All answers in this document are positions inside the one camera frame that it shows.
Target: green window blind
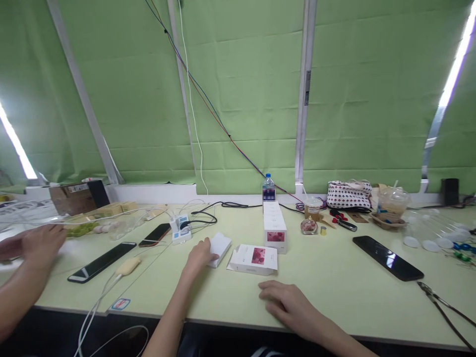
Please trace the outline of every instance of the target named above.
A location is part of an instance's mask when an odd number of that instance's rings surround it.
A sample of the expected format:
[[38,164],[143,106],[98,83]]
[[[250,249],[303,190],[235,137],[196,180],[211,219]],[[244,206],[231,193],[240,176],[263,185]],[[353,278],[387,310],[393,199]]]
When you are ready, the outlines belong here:
[[[147,4],[59,4],[99,126],[126,183],[195,182],[177,61]],[[167,1],[155,4],[170,28]]]
[[0,182],[0,191],[23,193],[27,179],[21,166],[20,158],[0,122],[0,170],[7,174],[11,184]]
[[32,166],[53,182],[104,176],[46,1],[1,1],[0,43],[0,102]]
[[[271,173],[276,184],[294,192],[303,1],[183,3],[190,72],[243,152],[263,173]],[[209,192],[259,193],[262,176],[230,142],[193,87],[191,97]],[[205,194],[190,105],[188,109],[197,192]]]
[[419,190],[423,148],[470,3],[317,2],[308,192],[326,192],[334,179],[398,179]]
[[460,180],[460,193],[476,191],[476,41],[463,60],[450,104],[446,109],[438,139],[433,148],[428,178],[429,191],[440,190],[441,179]]

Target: perfume bottle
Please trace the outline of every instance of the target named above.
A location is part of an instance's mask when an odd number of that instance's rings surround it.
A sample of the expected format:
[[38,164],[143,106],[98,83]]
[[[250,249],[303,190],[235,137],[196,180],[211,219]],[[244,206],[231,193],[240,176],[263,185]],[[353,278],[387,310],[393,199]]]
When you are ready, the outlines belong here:
[[310,218],[306,218],[304,221],[301,222],[301,232],[304,235],[316,234],[317,223]]

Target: speaker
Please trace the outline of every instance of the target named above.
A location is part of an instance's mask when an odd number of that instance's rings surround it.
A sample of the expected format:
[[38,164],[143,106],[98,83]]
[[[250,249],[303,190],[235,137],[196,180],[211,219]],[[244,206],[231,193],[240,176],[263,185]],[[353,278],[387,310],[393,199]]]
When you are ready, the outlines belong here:
[[96,208],[107,206],[110,203],[102,180],[89,181],[88,188],[91,191]]
[[457,178],[443,178],[441,180],[441,201],[443,206],[460,204],[460,181]]

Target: light green table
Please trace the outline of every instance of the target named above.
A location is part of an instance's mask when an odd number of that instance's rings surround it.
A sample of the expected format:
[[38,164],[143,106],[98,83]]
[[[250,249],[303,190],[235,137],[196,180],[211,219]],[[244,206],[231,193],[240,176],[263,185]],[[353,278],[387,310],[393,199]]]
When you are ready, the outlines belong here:
[[[143,211],[137,211],[131,216],[137,219],[143,215]],[[123,241],[139,243],[159,224],[168,222],[166,214],[162,214],[153,220],[144,223],[131,233],[128,233],[120,240],[111,241],[107,235],[93,234],[79,238],[71,238],[66,241],[59,251],[57,261],[53,267],[48,283],[41,297],[35,304],[38,308],[62,312],[88,312],[101,295],[103,286],[113,272],[127,259],[137,253],[140,254],[142,262],[134,270],[133,274],[123,277],[114,288],[102,299],[98,308],[98,314],[104,315],[114,301],[149,267],[149,265],[167,248],[157,246],[145,251],[147,248],[134,248],[119,261],[112,264],[102,273],[85,284],[72,283],[67,278],[81,267],[87,265],[94,259],[106,253]],[[169,233],[164,239],[164,243],[171,243],[172,235]],[[19,266],[21,261],[15,261],[9,266],[0,266],[0,286],[3,285]]]
[[[369,235],[425,273],[424,282],[446,301],[476,320],[476,271],[443,253],[404,246],[401,233],[390,233],[373,223],[358,224],[352,233],[327,229],[327,236],[303,236],[302,216],[282,209],[288,228],[288,253],[279,255],[276,276],[263,277],[226,269],[231,249],[217,269],[206,269],[193,293],[190,321],[266,330],[284,327],[269,315],[258,298],[258,283],[276,279],[296,284],[311,303],[346,332],[366,340],[463,349],[463,343],[443,320],[415,282],[393,277],[353,242]],[[471,225],[476,209],[445,210],[448,217]],[[110,313],[160,317],[174,292],[192,247],[220,231],[238,244],[262,245],[262,209],[217,208],[218,223],[194,234],[193,239],[170,246],[125,290],[130,299],[123,311]],[[476,345],[476,329],[446,311],[459,331]]]

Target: phone screen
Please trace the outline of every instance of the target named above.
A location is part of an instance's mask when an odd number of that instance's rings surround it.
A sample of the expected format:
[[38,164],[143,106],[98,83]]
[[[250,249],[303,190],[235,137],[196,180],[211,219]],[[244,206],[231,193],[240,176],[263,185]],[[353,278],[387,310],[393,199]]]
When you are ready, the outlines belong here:
[[85,283],[91,280],[94,276],[102,272],[116,260],[131,251],[135,246],[136,243],[131,242],[123,242],[119,245],[116,245],[113,249],[107,253],[104,253],[99,258],[71,275],[68,280],[75,283]]
[[369,236],[354,237],[353,242],[362,248],[398,279],[412,281],[422,279],[424,274],[394,252]]
[[170,223],[162,223],[154,229],[141,243],[139,247],[154,246],[170,231]]

